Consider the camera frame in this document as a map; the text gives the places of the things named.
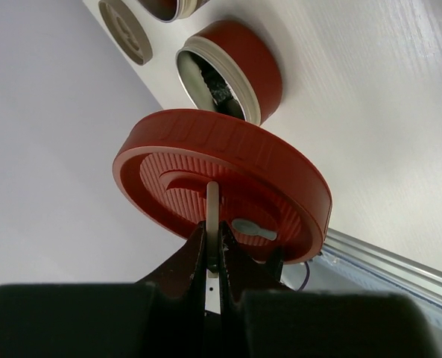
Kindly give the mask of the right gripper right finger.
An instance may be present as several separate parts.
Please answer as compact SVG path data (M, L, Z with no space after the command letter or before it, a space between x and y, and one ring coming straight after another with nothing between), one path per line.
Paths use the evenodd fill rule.
M284 252L264 265L219 227L222 346L226 357L440 357L434 327L395 292L308 292L280 282Z

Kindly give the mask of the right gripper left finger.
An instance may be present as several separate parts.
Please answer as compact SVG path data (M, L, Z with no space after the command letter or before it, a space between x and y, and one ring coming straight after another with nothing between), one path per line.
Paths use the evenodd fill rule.
M0 357L200 357L206 228L135 283L0 285Z

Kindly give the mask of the red round lid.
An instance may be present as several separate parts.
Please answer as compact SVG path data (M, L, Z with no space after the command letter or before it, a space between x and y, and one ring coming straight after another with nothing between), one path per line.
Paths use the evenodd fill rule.
M162 110L141 119L113 161L113 177L133 206L183 238L206 218L206 187L216 182L220 220L246 219L277 235L235 232L260 262L278 247L288 264L316 256L332 211L325 179L296 148L261 127L205 110Z

